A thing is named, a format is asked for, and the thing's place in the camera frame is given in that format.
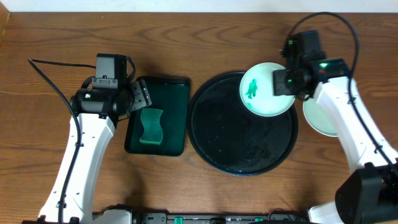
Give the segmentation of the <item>green wavy sponge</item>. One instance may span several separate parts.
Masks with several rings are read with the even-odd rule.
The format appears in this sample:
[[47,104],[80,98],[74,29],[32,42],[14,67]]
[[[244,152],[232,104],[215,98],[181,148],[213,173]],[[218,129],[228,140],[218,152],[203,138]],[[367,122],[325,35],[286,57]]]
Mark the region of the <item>green wavy sponge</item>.
[[144,108],[141,112],[141,124],[144,128],[139,138],[141,144],[161,145],[164,132],[161,127],[161,116],[163,110],[156,108]]

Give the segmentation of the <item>pale green plate bottom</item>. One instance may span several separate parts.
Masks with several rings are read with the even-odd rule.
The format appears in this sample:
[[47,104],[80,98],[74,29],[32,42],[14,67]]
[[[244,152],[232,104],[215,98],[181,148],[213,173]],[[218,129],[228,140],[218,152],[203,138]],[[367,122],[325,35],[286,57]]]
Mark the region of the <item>pale green plate bottom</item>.
[[324,110],[317,105],[316,100],[310,98],[303,102],[303,115],[307,123],[318,133],[336,138],[337,132]]

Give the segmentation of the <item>pale green plate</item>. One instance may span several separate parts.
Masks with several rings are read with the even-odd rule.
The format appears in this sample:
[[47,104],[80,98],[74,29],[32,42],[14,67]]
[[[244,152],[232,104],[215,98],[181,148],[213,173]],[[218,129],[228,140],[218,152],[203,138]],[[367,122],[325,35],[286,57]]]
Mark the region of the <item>pale green plate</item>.
[[274,96],[273,72],[284,69],[278,63],[265,62],[251,67],[243,75],[239,95],[250,112],[271,117],[284,113],[293,105],[293,96]]
[[317,105],[316,100],[310,98],[303,102],[303,115],[307,123],[318,133],[336,138],[337,132],[324,110]]

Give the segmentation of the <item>pale green plate top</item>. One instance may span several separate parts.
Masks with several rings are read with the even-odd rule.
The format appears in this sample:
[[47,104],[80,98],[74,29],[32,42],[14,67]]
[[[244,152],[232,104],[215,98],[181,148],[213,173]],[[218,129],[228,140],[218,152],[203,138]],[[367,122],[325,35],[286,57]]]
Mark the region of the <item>pale green plate top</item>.
[[293,105],[293,96],[274,96],[273,72],[284,69],[278,63],[265,62],[251,67],[243,75],[239,95],[250,112],[271,117],[284,113]]

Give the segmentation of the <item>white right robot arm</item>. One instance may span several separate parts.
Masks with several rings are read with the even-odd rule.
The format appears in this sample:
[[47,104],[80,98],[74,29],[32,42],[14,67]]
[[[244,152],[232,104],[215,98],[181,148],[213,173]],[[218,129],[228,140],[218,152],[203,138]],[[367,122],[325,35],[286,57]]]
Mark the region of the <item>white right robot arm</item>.
[[379,223],[397,219],[397,151],[366,109],[341,58],[328,59],[318,32],[288,37],[287,67],[273,73],[274,95],[307,95],[325,112],[347,158],[351,175],[332,202],[314,206],[314,223]]

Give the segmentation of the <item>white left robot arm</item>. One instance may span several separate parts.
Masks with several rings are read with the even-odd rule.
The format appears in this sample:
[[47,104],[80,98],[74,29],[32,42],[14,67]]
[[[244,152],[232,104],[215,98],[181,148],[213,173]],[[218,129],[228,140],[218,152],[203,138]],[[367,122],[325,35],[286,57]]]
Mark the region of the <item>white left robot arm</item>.
[[52,191],[36,223],[139,223],[139,216],[124,205],[93,215],[93,197],[106,148],[122,116],[151,105],[144,81],[129,72],[132,59],[119,54],[98,54],[80,89],[66,99],[58,87],[29,59],[34,70],[55,90],[71,113],[70,132]]

